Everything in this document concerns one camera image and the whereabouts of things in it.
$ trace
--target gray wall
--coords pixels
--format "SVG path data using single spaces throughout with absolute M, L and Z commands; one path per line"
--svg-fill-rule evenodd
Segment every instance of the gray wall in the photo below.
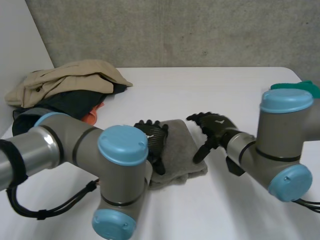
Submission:
M 320 0 L 26 0 L 55 66 L 281 66 L 320 79 Z
M 24 0 L 0 0 L 0 137 L 13 122 L 5 95 L 27 74 L 53 64 Z

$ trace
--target black cable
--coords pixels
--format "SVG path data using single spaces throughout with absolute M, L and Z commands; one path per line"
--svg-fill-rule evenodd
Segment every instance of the black cable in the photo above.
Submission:
M 54 216 L 58 216 L 70 210 L 75 204 L 77 204 L 81 199 L 85 197 L 85 195 L 89 192 L 92 192 L 97 188 L 99 179 L 95 181 L 90 181 L 85 188 L 71 197 L 68 201 L 57 206 L 50 210 L 39 210 L 39 211 L 31 211 L 23 206 L 21 206 L 17 200 L 17 186 L 8 188 L 6 190 L 8 200 L 16 213 L 23 217 L 27 218 L 36 218 L 38 220 L 44 220 L 46 218 L 51 218 Z
M 306 201 L 303 199 L 298 199 L 296 201 L 293 201 L 296 204 L 299 204 L 303 207 L 306 207 L 307 209 L 320 214 L 320 206 L 316 206 L 316 205 L 320 205 L 320 202 L 316 202 L 316 201 Z

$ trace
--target white wall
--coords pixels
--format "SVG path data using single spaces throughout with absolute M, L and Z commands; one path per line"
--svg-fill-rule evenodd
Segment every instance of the white wall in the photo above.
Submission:
M 53 64 L 24 0 L 0 0 L 0 136 L 13 122 L 5 95 L 35 70 Z

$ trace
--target beige jacket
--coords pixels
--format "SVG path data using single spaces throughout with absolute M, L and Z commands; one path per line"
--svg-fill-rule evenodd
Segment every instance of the beige jacket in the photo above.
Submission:
M 5 97 L 7 104 L 30 108 L 42 99 L 73 90 L 89 90 L 103 94 L 114 91 L 111 83 L 132 86 L 110 63 L 102 60 L 75 61 L 49 70 L 30 73 Z

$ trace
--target gray cloth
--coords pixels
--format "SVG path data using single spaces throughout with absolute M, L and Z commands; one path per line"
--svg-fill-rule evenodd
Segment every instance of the gray cloth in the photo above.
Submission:
M 165 174 L 153 172 L 150 189 L 159 189 L 167 185 L 185 184 L 189 178 L 205 175 L 208 172 L 205 161 L 194 164 L 192 159 L 198 148 L 184 121 L 168 120 L 169 134 L 162 153 Z

